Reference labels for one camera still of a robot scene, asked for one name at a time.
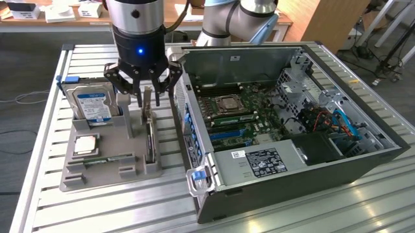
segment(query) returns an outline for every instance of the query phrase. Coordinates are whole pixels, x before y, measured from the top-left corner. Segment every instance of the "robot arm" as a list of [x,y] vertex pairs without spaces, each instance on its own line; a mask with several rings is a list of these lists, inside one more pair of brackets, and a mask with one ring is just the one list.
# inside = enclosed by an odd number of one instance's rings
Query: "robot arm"
[[[169,62],[164,54],[164,35],[184,19],[189,0],[169,28],[162,25],[162,0],[105,0],[102,3],[109,11],[118,53],[117,63],[105,65],[103,76],[122,94],[135,96],[139,107],[139,81],[150,80],[158,106],[159,94],[172,93],[181,75],[180,64]],[[197,46],[230,45],[230,34],[261,44],[276,23],[276,3],[276,0],[206,0]],[[158,77],[166,68],[169,75],[159,82]],[[131,78],[131,83],[121,77],[119,71]]]

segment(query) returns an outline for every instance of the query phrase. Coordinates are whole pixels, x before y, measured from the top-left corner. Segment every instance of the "gray floor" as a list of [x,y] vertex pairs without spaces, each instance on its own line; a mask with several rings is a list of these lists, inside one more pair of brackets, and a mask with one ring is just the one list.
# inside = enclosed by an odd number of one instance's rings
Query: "gray floor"
[[[373,49],[377,56],[385,55],[404,29],[397,28],[384,45]],[[374,43],[380,33],[369,42]],[[53,78],[59,47],[63,43],[71,44],[109,44],[111,36],[109,33],[3,33],[0,34],[0,100],[9,100],[18,94],[49,89]],[[409,39],[402,54],[415,45],[415,40]],[[342,53],[342,57],[374,69],[376,59],[366,61],[352,56],[349,52]],[[415,123],[415,67],[413,59],[408,62],[402,73],[402,80],[397,83],[382,81],[374,87],[376,92],[394,107],[406,120]],[[357,69],[356,74],[370,83],[373,75]],[[41,100],[45,95],[39,95],[29,100]],[[13,103],[0,103],[0,133],[9,130],[37,131],[42,116],[45,103],[33,105],[18,105]],[[21,152],[29,150],[34,143],[34,135],[25,133],[9,133],[0,135],[0,150]],[[23,180],[29,153],[11,155],[0,152],[0,192],[18,192]],[[18,196],[0,195],[0,233],[7,232]]]

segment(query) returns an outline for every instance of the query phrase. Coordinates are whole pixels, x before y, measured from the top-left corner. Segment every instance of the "white cable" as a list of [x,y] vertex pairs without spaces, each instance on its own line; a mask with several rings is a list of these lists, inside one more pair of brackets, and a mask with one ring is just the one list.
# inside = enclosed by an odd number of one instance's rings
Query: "white cable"
[[30,93],[26,94],[21,94],[17,95],[15,98],[13,100],[0,100],[0,103],[11,103],[15,102],[17,104],[34,104],[34,103],[41,103],[45,102],[46,100],[39,100],[39,101],[34,101],[34,102],[19,102],[19,100],[22,100],[23,98],[26,98],[30,95],[37,95],[37,94],[46,94],[49,91],[43,90],[43,91],[33,91]]

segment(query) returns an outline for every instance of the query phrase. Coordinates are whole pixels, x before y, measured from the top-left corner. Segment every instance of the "aluminum extrusion table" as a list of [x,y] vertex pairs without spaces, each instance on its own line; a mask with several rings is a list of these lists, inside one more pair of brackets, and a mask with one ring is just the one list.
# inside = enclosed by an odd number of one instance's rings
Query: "aluminum extrusion table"
[[[415,128],[329,51],[306,43],[406,143]],[[75,45],[61,51],[55,75],[99,77],[117,59],[113,45]],[[329,81],[314,73],[322,86]],[[46,101],[10,232],[406,232],[415,229],[415,149],[352,184],[206,224],[196,223],[169,103],[157,112],[161,177],[69,193],[59,192],[71,110],[54,82]]]

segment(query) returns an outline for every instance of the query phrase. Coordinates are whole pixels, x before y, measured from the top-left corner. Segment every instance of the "power supply label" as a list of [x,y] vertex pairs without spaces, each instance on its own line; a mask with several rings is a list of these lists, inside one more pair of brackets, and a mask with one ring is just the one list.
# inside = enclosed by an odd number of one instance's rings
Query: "power supply label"
[[85,119],[90,125],[99,125],[110,120],[110,112],[105,104],[106,97],[103,93],[79,94],[77,98]]
[[245,156],[257,178],[288,171],[274,148],[245,153]]

